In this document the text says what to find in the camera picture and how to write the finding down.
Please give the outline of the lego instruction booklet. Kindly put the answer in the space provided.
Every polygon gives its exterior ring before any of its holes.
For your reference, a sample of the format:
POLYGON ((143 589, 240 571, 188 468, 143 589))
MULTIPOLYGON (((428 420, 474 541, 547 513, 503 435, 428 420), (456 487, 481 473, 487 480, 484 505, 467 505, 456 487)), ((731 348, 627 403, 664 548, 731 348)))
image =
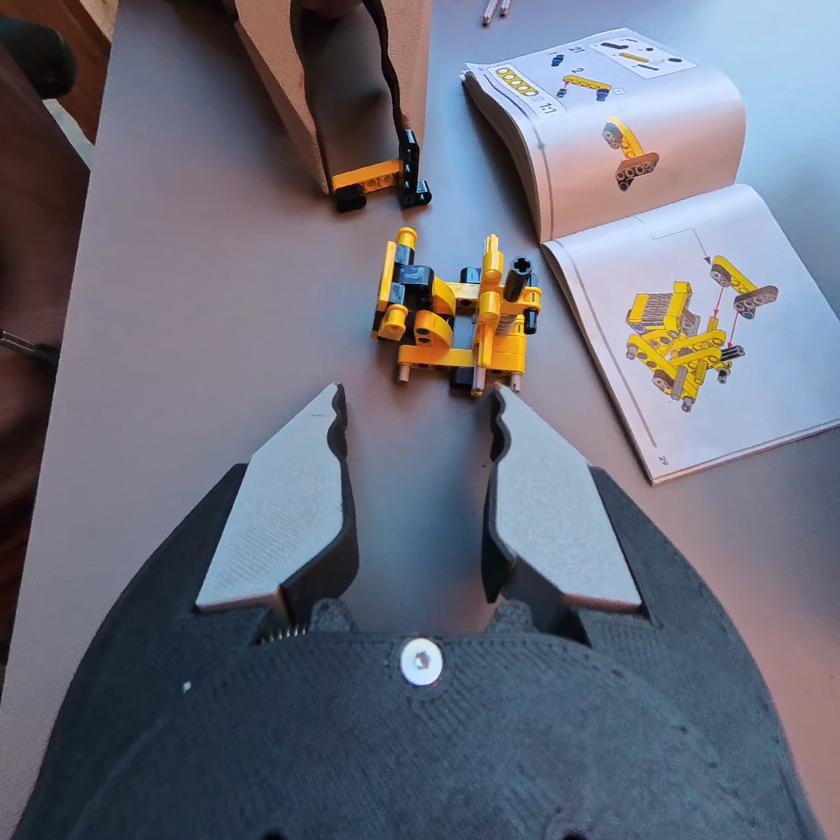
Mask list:
POLYGON ((462 80, 651 483, 838 427, 838 319, 736 183, 746 116, 722 72, 616 28, 462 80))

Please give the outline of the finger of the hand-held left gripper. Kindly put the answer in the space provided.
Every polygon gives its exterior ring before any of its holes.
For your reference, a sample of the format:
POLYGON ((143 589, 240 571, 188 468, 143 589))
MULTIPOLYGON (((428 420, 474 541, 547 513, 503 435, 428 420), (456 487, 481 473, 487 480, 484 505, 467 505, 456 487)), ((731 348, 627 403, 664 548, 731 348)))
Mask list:
POLYGON ((397 131, 424 140, 431 1, 364 1, 381 43, 381 67, 391 92, 397 131))
POLYGON ((300 9, 292 1, 234 1, 236 29, 305 168, 331 193, 318 126, 298 49, 300 9))

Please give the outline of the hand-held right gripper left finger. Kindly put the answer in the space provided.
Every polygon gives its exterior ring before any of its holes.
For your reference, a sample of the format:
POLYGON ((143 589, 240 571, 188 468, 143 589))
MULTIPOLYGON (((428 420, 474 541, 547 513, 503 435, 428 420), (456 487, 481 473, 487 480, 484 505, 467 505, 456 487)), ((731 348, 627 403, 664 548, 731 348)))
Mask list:
POLYGON ((267 606, 308 623, 359 569, 343 386, 328 385, 248 462, 196 607, 267 606))

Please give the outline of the small yellow black lego assembly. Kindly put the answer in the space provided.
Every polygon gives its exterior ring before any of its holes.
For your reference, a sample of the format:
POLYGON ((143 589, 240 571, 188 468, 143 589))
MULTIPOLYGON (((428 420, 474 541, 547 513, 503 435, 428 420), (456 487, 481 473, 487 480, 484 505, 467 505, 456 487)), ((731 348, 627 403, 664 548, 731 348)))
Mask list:
POLYGON ((421 147, 414 131, 400 134, 400 157, 332 178, 332 197, 339 213, 362 209, 368 193, 393 186, 403 208, 428 205, 432 193, 427 183, 418 178, 421 147))

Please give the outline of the metal chair lever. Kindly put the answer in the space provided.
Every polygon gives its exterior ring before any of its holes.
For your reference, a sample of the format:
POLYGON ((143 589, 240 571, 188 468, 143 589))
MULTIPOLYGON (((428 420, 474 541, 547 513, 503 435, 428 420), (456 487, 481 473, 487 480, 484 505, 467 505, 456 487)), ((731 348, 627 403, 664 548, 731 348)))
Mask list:
POLYGON ((16 334, 1 329, 1 345, 26 358, 40 370, 57 372, 60 347, 48 343, 32 343, 16 334))

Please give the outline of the yellow and black lego model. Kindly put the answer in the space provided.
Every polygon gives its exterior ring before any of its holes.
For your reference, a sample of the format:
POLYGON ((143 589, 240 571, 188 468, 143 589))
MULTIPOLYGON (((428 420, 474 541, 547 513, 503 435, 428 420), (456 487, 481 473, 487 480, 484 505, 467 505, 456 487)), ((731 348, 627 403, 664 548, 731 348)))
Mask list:
POLYGON ((507 265, 492 234, 481 266, 446 281, 415 261, 416 243, 411 227, 387 243, 371 328, 373 340, 397 345, 397 380, 436 369, 449 374, 452 388, 481 396, 491 375, 519 394, 541 311, 531 260, 518 256, 507 265))

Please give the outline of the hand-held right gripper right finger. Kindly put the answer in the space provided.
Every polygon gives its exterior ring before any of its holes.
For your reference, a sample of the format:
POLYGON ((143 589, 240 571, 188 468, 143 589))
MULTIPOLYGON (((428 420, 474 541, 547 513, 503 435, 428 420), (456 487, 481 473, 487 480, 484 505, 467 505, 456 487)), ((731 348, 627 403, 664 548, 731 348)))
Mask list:
POLYGON ((510 388, 493 395, 481 580, 534 613, 635 613, 642 599, 583 455, 510 388))

